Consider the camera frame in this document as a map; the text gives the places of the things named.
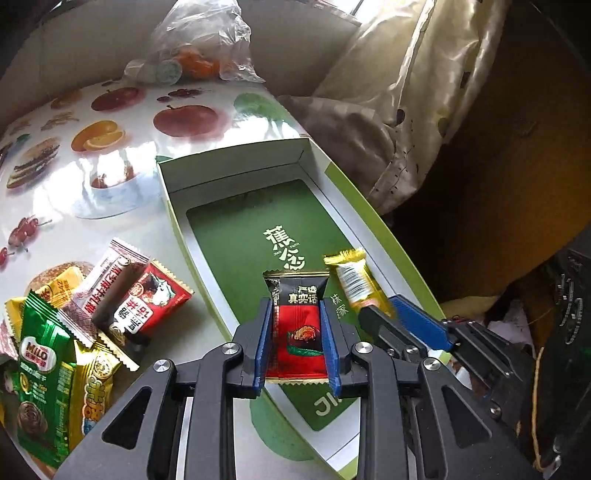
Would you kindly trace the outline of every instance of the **blue gripper pad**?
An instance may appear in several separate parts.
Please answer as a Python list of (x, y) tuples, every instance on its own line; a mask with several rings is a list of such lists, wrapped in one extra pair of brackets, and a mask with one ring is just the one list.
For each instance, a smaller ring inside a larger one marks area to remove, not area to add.
[(432, 350), (449, 352), (453, 344), (447, 338), (447, 330), (423, 309), (405, 299), (402, 295), (390, 297), (400, 323)]
[(339, 371), (339, 356), (336, 353), (335, 339), (330, 328), (328, 314), (326, 313), (326, 306), (324, 300), (320, 302), (320, 334), (322, 336), (322, 351), (324, 353), (324, 361), (326, 362), (326, 373), (329, 377), (329, 387), (333, 391), (335, 397), (340, 396), (340, 371)]
[(269, 364), (269, 353), (271, 352), (271, 332), (273, 327), (272, 312), (272, 302), (269, 300), (267, 303), (267, 310), (265, 312), (265, 320), (262, 324), (261, 336), (259, 337), (258, 346), (256, 347), (255, 379), (253, 387), (256, 389), (258, 395), (261, 394), (261, 390), (265, 384), (267, 365)]

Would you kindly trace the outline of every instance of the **fruit print tablecloth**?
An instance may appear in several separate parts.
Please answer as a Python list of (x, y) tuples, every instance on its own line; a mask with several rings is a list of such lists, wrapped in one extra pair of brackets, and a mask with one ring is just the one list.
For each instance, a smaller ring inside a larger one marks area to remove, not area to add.
[[(110, 80), (53, 99), (0, 140), (0, 301), (55, 276), (58, 266), (87, 271), (113, 236), (196, 290), (160, 200), (157, 162), (305, 134), (261, 85), (247, 82), (138, 88)], [(196, 294), (161, 329), (142, 369), (163, 356), (200, 358), (222, 342)], [(122, 370), (115, 396), (135, 376)], [(265, 398), (235, 402), (235, 436), (242, 479), (336, 476)]]

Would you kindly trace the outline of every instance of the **metal screw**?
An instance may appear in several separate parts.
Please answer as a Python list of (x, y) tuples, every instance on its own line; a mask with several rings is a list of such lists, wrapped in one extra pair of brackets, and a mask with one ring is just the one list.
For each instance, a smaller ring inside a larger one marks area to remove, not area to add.
[(554, 453), (560, 453), (562, 450), (562, 445), (564, 443), (564, 436), (558, 434), (556, 437), (554, 437), (554, 444), (552, 445), (552, 450), (554, 450)]
[(432, 358), (430, 356), (423, 360), (423, 365), (427, 370), (430, 370), (431, 372), (434, 372), (435, 370), (439, 370), (441, 368), (441, 362), (436, 358)]
[(357, 342), (355, 344), (355, 350), (357, 350), (358, 353), (370, 353), (373, 349), (374, 346), (368, 342)]
[(222, 345), (222, 353), (224, 355), (234, 355), (238, 350), (240, 350), (240, 345), (234, 342), (228, 342)]
[(491, 412), (491, 415), (494, 419), (501, 418), (501, 414), (503, 413), (500, 406), (494, 402), (491, 402), (491, 406), (489, 407), (488, 411)]
[(154, 370), (156, 370), (158, 373), (162, 373), (162, 372), (166, 372), (166, 370), (170, 369), (170, 360), (166, 360), (165, 358), (161, 358), (160, 360), (156, 360), (154, 362)]

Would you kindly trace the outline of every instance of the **cloth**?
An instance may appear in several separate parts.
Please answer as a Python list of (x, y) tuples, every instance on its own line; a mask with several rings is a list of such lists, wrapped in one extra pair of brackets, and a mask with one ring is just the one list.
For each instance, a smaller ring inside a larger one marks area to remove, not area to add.
[(389, 0), (312, 97), (279, 101), (380, 214), (421, 186), (491, 68), (510, 0)]

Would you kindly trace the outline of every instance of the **barcode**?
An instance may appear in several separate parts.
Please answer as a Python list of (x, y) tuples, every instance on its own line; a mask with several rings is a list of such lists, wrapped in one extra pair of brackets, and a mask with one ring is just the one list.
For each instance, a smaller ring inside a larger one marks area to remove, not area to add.
[(362, 269), (363, 265), (357, 263), (338, 265), (336, 269), (340, 284), (349, 303), (366, 299), (372, 293), (371, 284), (367, 281)]

